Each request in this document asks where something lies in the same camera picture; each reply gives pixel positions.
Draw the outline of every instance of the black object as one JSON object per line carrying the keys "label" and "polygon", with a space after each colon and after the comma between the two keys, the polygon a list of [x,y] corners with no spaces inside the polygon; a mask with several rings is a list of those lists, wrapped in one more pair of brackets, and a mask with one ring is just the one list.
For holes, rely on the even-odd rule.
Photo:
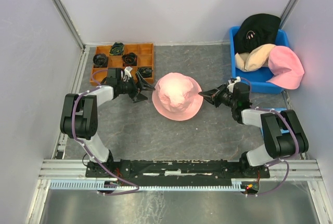
{"label": "black object", "polygon": [[[132,77],[127,82],[122,81],[122,73],[124,73],[124,70],[121,68],[108,69],[106,84],[113,87],[114,98],[120,94],[128,94],[133,102],[136,103],[148,99],[146,96],[141,94],[143,90],[155,90],[155,88],[149,85],[138,72],[135,74],[138,80],[136,84]],[[78,94],[67,94],[63,102],[60,131],[67,134],[70,138],[73,138],[73,107],[78,97]],[[75,115],[76,136],[90,140],[90,138],[96,134],[98,127],[97,96],[83,96],[78,103],[78,107],[76,108],[76,113],[80,111],[83,111],[83,113]]]}
{"label": "black object", "polygon": [[234,36],[235,53],[252,52],[264,44],[274,44],[281,19],[257,14],[247,18]]}
{"label": "black object", "polygon": [[64,156],[64,152],[63,151],[58,151],[55,158],[56,159],[63,159],[63,156]]}
{"label": "black object", "polygon": [[222,104],[231,108],[233,119],[242,124],[241,111],[250,108],[250,86],[245,83],[235,83],[233,92],[227,89],[227,84],[223,84],[216,89],[201,91],[199,95],[203,96],[208,103],[219,107]]}
{"label": "black object", "polygon": [[123,60],[123,65],[125,67],[131,67],[137,65],[137,55],[133,52],[123,55],[122,60]]}
{"label": "black object", "polygon": [[[107,162],[108,168],[116,170],[122,178],[144,186],[231,186],[233,178],[269,178],[264,166],[254,168],[254,173],[242,170],[240,162],[211,161],[144,161],[121,160]],[[87,178],[111,176],[98,164],[88,162]]]}
{"label": "black object", "polygon": [[96,54],[93,57],[94,67],[95,68],[104,68],[108,67],[109,58],[105,54]]}
{"label": "black object", "polygon": [[148,78],[152,76],[152,69],[150,67],[140,67],[138,72],[143,78]]}
{"label": "black object", "polygon": [[[299,153],[308,151],[309,142],[305,136],[303,128],[298,120],[294,110],[281,111],[281,115],[294,132]],[[262,130],[265,141],[265,147],[272,158],[289,156],[295,153],[295,145],[290,133],[281,133],[281,128],[286,129],[285,125],[277,119],[273,113],[261,114]]]}
{"label": "black object", "polygon": [[115,42],[110,49],[111,56],[121,56],[124,54],[124,44],[120,42]]}
{"label": "black object", "polygon": [[[60,130],[73,138],[72,133],[72,112],[78,94],[67,94],[63,103],[60,121]],[[76,112],[83,110],[82,115],[75,116],[75,133],[79,138],[90,138],[97,132],[97,97],[95,95],[83,96],[79,101]]]}
{"label": "black object", "polygon": [[[201,91],[199,95],[214,105],[219,107],[221,103],[231,108],[233,119],[242,124],[241,112],[249,109],[252,103],[249,100],[250,87],[242,82],[234,84],[233,93],[227,89],[227,85],[223,84],[217,89]],[[294,110],[281,111],[281,115],[286,119],[290,128],[296,136],[299,153],[306,152],[309,149],[309,142],[305,136],[303,128],[297,118]],[[286,126],[281,119],[269,112],[260,115],[263,137],[266,150],[272,158],[290,156],[295,153],[295,144],[290,133],[281,133],[281,129],[286,130]],[[244,170],[250,171],[251,167],[246,163],[246,154],[242,155],[240,160],[243,163]]]}
{"label": "black object", "polygon": [[153,86],[148,84],[140,73],[136,72],[137,83],[130,77],[129,81],[122,81],[122,73],[124,70],[121,68],[109,68],[106,77],[106,85],[113,87],[113,98],[120,94],[128,94],[134,103],[147,100],[148,98],[141,94],[143,90],[155,90]]}
{"label": "black object", "polygon": [[245,189],[245,191],[242,191],[242,194],[257,194],[260,189],[259,182],[252,182],[252,183],[242,183],[240,185],[241,189]]}

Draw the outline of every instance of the cap brim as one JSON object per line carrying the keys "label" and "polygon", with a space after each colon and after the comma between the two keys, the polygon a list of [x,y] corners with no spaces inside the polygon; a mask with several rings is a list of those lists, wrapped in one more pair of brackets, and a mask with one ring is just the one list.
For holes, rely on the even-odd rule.
{"label": "cap brim", "polygon": [[[188,77],[192,84],[196,87],[197,92],[201,91],[201,87],[193,78]],[[160,80],[157,81],[155,88],[159,85]],[[184,111],[180,113],[170,112],[161,103],[161,100],[158,96],[157,90],[154,90],[152,92],[152,102],[158,111],[162,116],[165,116],[168,119],[174,120],[174,121],[185,121],[189,120],[190,118],[194,117],[200,110],[202,103],[203,103],[203,97],[199,94],[196,94],[193,96],[193,102],[190,104],[190,106]]]}
{"label": "cap brim", "polygon": [[302,80],[302,77],[290,78],[290,76],[288,76],[286,73],[283,73],[283,74],[272,77],[267,82],[270,82],[270,83],[277,85],[279,87],[282,87],[284,89],[295,90],[300,86],[301,80]]}

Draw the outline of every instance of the cable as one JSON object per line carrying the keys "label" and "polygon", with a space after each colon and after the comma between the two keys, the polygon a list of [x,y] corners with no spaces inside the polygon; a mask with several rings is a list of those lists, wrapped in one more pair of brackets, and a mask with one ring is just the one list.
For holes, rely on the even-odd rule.
{"label": "cable", "polygon": [[81,98],[85,95],[87,95],[88,93],[92,93],[93,91],[96,91],[98,89],[102,88],[101,86],[97,86],[95,87],[94,89],[92,90],[88,90],[88,91],[85,91],[84,93],[80,94],[78,96],[78,98],[76,99],[75,103],[74,103],[74,106],[73,106],[73,112],[72,112],[72,134],[73,134],[73,139],[77,142],[79,142],[82,147],[84,148],[84,150],[87,152],[87,154],[92,158],[94,159],[110,176],[114,177],[114,178],[117,178],[118,180],[120,181],[123,181],[125,182],[126,184],[128,185],[131,185],[131,186],[134,186],[136,187],[136,189],[133,189],[133,190],[128,190],[128,191],[125,191],[125,192],[118,192],[118,193],[110,193],[108,195],[122,195],[122,194],[130,194],[130,193],[134,193],[136,191],[139,190],[139,186],[130,182],[130,181],[127,181],[125,179],[122,179],[120,178],[119,176],[116,176],[114,173],[112,173],[107,167],[104,166],[104,164],[97,158],[95,158],[95,156],[93,155],[93,153],[86,147],[85,143],[83,140],[81,139],[78,139],[78,137],[76,136],[76,133],[75,133],[75,113],[76,113],[76,109],[78,107],[78,104],[81,100]]}
{"label": "cable", "polygon": [[246,197],[247,197],[247,196],[255,196],[255,197],[257,197],[257,196],[259,196],[259,195],[266,195],[266,194],[272,193],[272,192],[278,190],[279,188],[281,188],[281,186],[283,185],[283,183],[285,183],[285,181],[287,180],[287,177],[288,177],[288,175],[289,175],[289,170],[290,170],[290,168],[289,168],[289,163],[288,163],[287,161],[285,161],[285,160],[280,160],[280,162],[281,162],[281,163],[285,163],[285,164],[287,165],[287,172],[286,172],[285,177],[283,178],[283,180],[280,182],[280,184],[279,184],[278,186],[276,186],[275,188],[273,188],[273,189],[271,189],[271,190],[268,190],[268,191],[266,191],[266,192],[263,192],[263,193],[258,193],[258,194],[246,194],[245,196],[246,196]]}
{"label": "cable", "polygon": [[[246,78],[243,78],[241,77],[240,78],[241,80],[245,80],[246,82],[249,83],[249,86],[250,86],[250,92],[249,92],[249,97],[251,96],[251,91],[252,91],[252,86],[251,86],[251,82],[248,81]],[[289,133],[294,141],[294,144],[295,144],[295,153],[289,157],[286,157],[286,158],[289,158],[289,159],[292,159],[294,157],[296,157],[298,155],[298,153],[300,152],[300,147],[298,145],[298,142],[297,142],[297,138],[294,134],[294,132],[292,131],[291,127],[289,126],[289,124],[287,123],[286,119],[278,112],[278,111],[275,111],[274,109],[265,109],[265,108],[260,108],[260,107],[254,107],[254,106],[250,106],[252,109],[254,110],[259,110],[259,111],[266,111],[266,112],[273,112],[275,113],[283,122],[283,124],[287,127],[287,129],[289,130]],[[270,163],[267,164],[267,167],[269,166],[272,166],[272,165],[275,165],[275,164],[278,164],[280,163],[279,159],[275,160],[275,161],[272,161]]]}
{"label": "cable", "polygon": [[256,183],[260,181],[260,170],[258,170],[258,179],[256,180]]}
{"label": "cable", "polygon": [[124,69],[121,69],[121,71],[122,71],[122,75],[123,75],[122,81],[127,82],[127,80],[129,80],[129,76],[126,74]]}
{"label": "cable", "polygon": [[121,59],[123,60],[123,65],[124,66],[130,67],[132,65],[137,64],[137,55],[133,52],[130,52],[129,54],[123,55],[123,57],[121,57]]}
{"label": "cable", "polygon": [[95,75],[97,74],[97,73],[100,73],[100,72],[107,72],[108,71],[108,69],[103,69],[103,70],[99,70],[99,71],[97,71],[97,72],[94,72],[92,75],[91,75],[91,79],[92,79],[92,81],[94,81],[97,85],[100,85],[101,83],[100,83],[100,81],[97,81],[96,79],[95,79]]}
{"label": "cable", "polygon": [[88,166],[84,164],[83,160],[84,160],[84,158],[85,158],[87,155],[88,155],[88,154],[85,153],[84,156],[82,157],[82,164],[83,164],[84,166],[86,166],[86,167],[88,167]]}
{"label": "cable", "polygon": [[137,70],[143,78],[148,78],[152,76],[152,69],[150,67],[140,67]]}
{"label": "cable", "polygon": [[[247,80],[246,78],[243,78],[243,77],[240,77],[240,79],[249,83],[249,86],[250,86],[249,98],[250,98],[251,97],[251,91],[252,91],[251,82],[249,80]],[[265,108],[254,107],[254,106],[250,106],[250,107],[252,109],[255,109],[255,110],[266,111],[266,112],[273,112],[273,113],[275,113],[282,120],[283,124],[289,130],[289,133],[290,133],[290,135],[291,135],[291,137],[292,137],[292,139],[294,141],[294,144],[295,144],[295,153],[293,155],[285,157],[285,158],[291,159],[291,158],[296,157],[298,155],[299,151],[300,151],[300,147],[298,145],[297,138],[296,138],[294,132],[292,131],[291,127],[289,126],[288,122],[286,121],[286,119],[278,111],[275,111],[274,109],[265,109]],[[287,177],[289,175],[289,163],[287,161],[282,160],[282,159],[279,158],[279,159],[276,159],[276,160],[274,160],[272,162],[269,162],[269,163],[265,164],[265,166],[266,167],[270,167],[270,166],[276,165],[276,164],[281,163],[281,162],[283,162],[283,163],[285,163],[287,165],[287,172],[286,172],[286,175],[285,175],[284,179],[282,180],[282,182],[277,187],[275,187],[274,189],[271,189],[271,190],[263,192],[263,193],[258,193],[255,196],[265,195],[265,194],[272,193],[275,190],[279,189],[283,185],[283,183],[286,181],[286,179],[287,179]]]}

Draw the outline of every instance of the blue plastic tray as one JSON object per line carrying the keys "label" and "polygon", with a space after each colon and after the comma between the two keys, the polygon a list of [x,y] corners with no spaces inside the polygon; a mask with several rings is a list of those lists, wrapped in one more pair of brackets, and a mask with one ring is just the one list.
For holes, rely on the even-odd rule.
{"label": "blue plastic tray", "polygon": [[[254,72],[243,72],[236,68],[235,63],[235,47],[234,47],[234,36],[238,32],[240,27],[232,27],[229,30],[230,37],[230,50],[231,50],[231,70],[232,77],[244,77],[251,82],[252,92],[254,93],[270,93],[279,94],[284,89],[274,85],[272,83],[266,82],[273,77],[273,73],[268,67],[262,67]],[[277,46],[287,46],[289,47],[288,37],[285,31],[279,29],[277,32],[275,45]]]}

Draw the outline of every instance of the pink bucket hat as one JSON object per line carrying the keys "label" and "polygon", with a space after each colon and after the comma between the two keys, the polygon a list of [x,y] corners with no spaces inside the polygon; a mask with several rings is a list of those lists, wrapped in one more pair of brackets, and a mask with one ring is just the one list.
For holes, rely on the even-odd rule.
{"label": "pink bucket hat", "polygon": [[274,74],[267,82],[285,89],[297,89],[304,69],[297,55],[286,46],[276,46],[270,52],[268,67]]}
{"label": "pink bucket hat", "polygon": [[152,92],[156,110],[166,118],[185,121],[194,117],[203,102],[199,84],[191,77],[169,73],[157,81]]}

